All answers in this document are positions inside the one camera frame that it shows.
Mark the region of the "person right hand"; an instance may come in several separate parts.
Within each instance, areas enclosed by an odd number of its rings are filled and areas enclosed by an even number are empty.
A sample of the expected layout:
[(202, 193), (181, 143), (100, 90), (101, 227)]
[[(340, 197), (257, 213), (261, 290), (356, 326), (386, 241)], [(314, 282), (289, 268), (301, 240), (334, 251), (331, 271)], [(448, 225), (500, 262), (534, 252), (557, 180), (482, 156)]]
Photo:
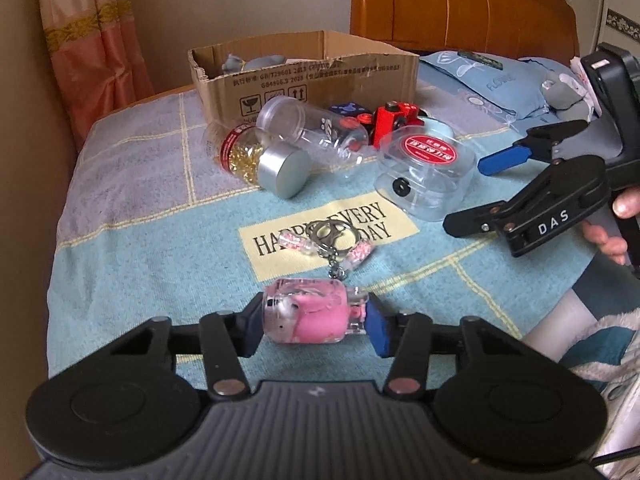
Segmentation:
[(582, 222), (582, 235), (595, 244), (600, 253), (620, 266), (639, 267), (639, 235), (631, 231), (637, 226), (639, 188), (626, 188), (613, 200), (607, 216), (599, 216), (605, 224), (591, 219)]

